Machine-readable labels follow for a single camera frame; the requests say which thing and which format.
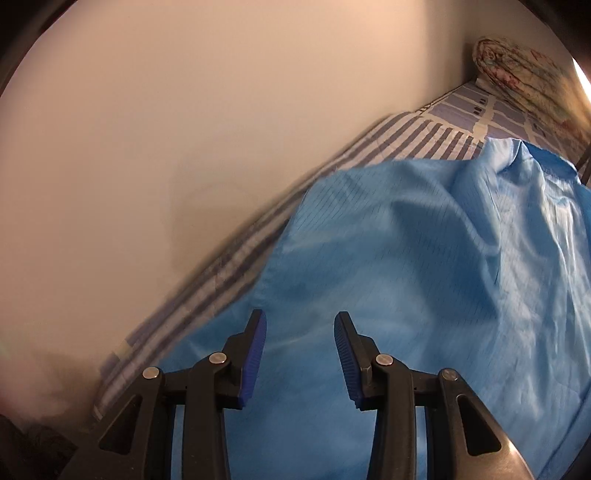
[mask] rolled blanket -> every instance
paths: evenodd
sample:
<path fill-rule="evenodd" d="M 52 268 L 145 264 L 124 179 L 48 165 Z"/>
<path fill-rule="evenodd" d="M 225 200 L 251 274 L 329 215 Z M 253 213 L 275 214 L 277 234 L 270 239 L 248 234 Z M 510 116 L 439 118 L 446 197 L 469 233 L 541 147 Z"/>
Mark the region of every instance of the rolled blanket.
<path fill-rule="evenodd" d="M 591 103 L 578 79 L 543 53 L 506 38 L 481 38 L 472 56 L 498 95 L 553 129 L 573 155 L 583 152 L 591 140 Z"/>

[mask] patterned bed sheet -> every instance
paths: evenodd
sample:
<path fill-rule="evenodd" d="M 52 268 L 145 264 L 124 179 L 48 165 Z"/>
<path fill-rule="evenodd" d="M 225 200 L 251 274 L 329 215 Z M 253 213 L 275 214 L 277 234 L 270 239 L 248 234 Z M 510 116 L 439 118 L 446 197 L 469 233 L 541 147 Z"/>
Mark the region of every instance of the patterned bed sheet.
<path fill-rule="evenodd" d="M 386 117 L 240 231 L 122 342 L 102 365 L 95 417 L 104 415 L 142 369 L 155 364 L 189 331 L 208 322 L 252 287 L 291 215 L 316 180 L 337 170 L 405 158 L 470 160 L 479 155 L 487 136 L 521 138 L 566 158 L 552 133 L 473 82 L 417 112 Z"/>

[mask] screw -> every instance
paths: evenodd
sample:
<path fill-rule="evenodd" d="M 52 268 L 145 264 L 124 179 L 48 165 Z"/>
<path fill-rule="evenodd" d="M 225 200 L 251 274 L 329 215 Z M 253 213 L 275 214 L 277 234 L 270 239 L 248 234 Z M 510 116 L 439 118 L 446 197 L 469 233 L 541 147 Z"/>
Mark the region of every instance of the screw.
<path fill-rule="evenodd" d="M 146 380 L 151 380 L 153 378 L 156 378 L 159 375 L 160 375 L 160 370 L 158 369 L 158 367 L 148 367 L 142 372 L 142 376 Z"/>
<path fill-rule="evenodd" d="M 228 357 L 223 352 L 215 352 L 209 356 L 209 361 L 215 365 L 224 363 Z"/>
<path fill-rule="evenodd" d="M 392 365 L 394 363 L 394 358 L 392 358 L 387 353 L 381 353 L 376 356 L 375 361 L 378 365 L 383 365 L 387 367 L 388 365 Z"/>
<path fill-rule="evenodd" d="M 445 380 L 450 380 L 450 381 L 457 380 L 457 372 L 453 368 L 444 368 L 441 371 L 441 376 Z"/>

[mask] mattress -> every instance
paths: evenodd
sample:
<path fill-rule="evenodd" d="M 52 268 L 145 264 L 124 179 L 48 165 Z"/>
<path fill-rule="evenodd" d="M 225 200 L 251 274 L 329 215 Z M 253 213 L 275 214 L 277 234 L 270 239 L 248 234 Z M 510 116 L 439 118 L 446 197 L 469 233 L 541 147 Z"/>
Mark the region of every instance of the mattress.
<path fill-rule="evenodd" d="M 479 155 L 487 137 L 519 138 L 569 159 L 560 139 L 547 128 L 473 82 L 416 112 L 380 120 L 240 231 L 122 342 L 102 365 L 95 416 L 101 418 L 143 368 L 156 363 L 188 332 L 253 286 L 291 215 L 316 180 L 337 170 L 403 158 L 470 160 Z"/>

